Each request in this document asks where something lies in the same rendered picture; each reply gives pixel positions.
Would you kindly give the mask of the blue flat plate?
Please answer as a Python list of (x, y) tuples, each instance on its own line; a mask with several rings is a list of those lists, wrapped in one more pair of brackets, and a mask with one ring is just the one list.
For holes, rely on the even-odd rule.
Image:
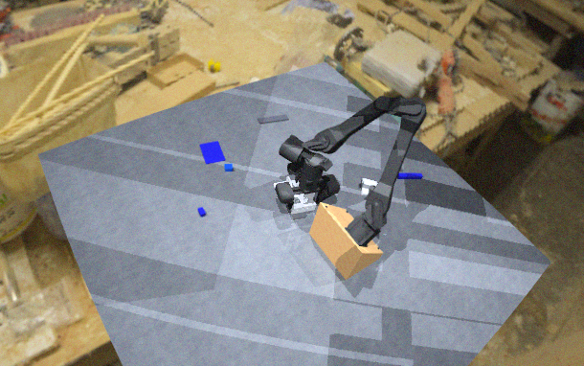
[(200, 145), (206, 164), (226, 160), (218, 142)]

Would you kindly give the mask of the blue flat bar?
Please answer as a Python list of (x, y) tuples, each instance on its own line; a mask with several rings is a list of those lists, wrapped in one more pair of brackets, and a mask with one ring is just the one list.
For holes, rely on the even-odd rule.
[(398, 175), (398, 179), (421, 179), (422, 173), (403, 173), (400, 172)]

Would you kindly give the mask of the grey flat bar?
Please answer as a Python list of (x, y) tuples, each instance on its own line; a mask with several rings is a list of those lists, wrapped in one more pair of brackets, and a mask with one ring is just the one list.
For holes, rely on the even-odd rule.
[(264, 124), (264, 123), (271, 123), (271, 122), (284, 121), (284, 120), (289, 120), (289, 118), (286, 115), (280, 115), (280, 116), (274, 116), (274, 117), (259, 118), (258, 122), (260, 124)]

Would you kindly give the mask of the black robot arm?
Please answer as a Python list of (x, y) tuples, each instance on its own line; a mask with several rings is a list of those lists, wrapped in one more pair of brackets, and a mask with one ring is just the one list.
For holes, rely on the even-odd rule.
[(379, 228), (387, 223), (387, 211), (390, 209), (393, 197), (393, 186), (402, 167), (402, 163), (411, 145), (413, 136), (426, 119), (426, 104), (420, 98), (411, 97), (388, 98), (378, 97), (374, 102), (361, 109), (356, 114), (335, 127), (329, 127), (318, 132), (315, 137), (303, 142), (298, 137), (290, 135), (281, 144), (279, 155), (292, 163), (288, 163), (289, 175), (295, 174), (298, 183), (303, 174), (312, 179), (322, 176), (333, 163), (319, 151), (327, 154), (334, 153), (347, 140), (363, 127), (384, 114), (402, 117), (399, 132), (393, 150), (386, 163), (382, 177), (376, 186), (370, 185), (369, 192), (364, 200), (366, 212), (356, 217), (346, 228), (346, 232), (353, 240), (363, 247), (380, 232)]

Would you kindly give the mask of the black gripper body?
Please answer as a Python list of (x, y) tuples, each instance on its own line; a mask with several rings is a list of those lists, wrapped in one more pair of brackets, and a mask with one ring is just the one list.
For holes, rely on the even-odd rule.
[(289, 182), (277, 183), (275, 190), (280, 200), (280, 203), (288, 203), (294, 200), (296, 194), (312, 194), (317, 193), (324, 188), (329, 194), (338, 194), (340, 185), (333, 174), (323, 175), (319, 178), (308, 178), (303, 174), (303, 168), (300, 168), (301, 178), (299, 179), (299, 186), (292, 187)]

